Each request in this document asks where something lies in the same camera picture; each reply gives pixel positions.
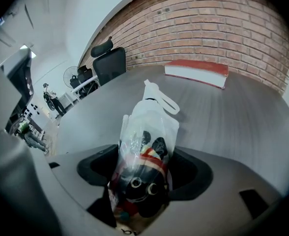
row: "clear plastic bag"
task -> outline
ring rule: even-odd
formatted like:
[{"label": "clear plastic bag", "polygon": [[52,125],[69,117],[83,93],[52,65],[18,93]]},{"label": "clear plastic bag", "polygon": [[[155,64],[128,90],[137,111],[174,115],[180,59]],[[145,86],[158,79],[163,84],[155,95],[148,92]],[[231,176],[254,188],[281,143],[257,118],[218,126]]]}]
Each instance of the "clear plastic bag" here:
[{"label": "clear plastic bag", "polygon": [[179,123],[167,115],[179,107],[159,87],[145,81],[143,100],[123,117],[119,156],[109,183],[117,228],[139,234],[167,206],[168,162]]}]

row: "white bag handle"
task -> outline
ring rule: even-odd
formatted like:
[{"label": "white bag handle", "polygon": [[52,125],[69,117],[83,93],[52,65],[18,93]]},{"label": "white bag handle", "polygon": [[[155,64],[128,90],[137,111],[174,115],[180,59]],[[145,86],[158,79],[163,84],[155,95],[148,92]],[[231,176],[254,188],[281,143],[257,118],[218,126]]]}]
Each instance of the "white bag handle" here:
[{"label": "white bag handle", "polygon": [[145,80],[144,84],[146,87],[148,87],[154,95],[154,98],[156,101],[170,114],[176,115],[179,112],[179,106],[169,97],[167,97],[165,94],[163,94],[159,87],[155,87],[155,83],[151,83],[149,80]]}]

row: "red book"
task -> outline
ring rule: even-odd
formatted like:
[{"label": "red book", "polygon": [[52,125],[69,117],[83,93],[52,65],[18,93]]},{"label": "red book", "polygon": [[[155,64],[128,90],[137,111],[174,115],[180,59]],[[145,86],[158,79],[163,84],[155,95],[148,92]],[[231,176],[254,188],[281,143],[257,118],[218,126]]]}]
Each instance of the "red book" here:
[{"label": "red book", "polygon": [[223,89],[229,75],[229,67],[213,62],[178,59],[165,64],[165,74]]}]

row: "ceiling light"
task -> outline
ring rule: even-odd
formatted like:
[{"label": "ceiling light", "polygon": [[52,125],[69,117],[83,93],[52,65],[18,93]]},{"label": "ceiling light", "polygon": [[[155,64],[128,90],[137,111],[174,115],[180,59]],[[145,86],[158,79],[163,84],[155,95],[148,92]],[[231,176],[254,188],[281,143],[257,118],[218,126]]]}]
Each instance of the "ceiling light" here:
[{"label": "ceiling light", "polygon": [[31,58],[35,58],[36,57],[36,54],[34,52],[31,51]]}]

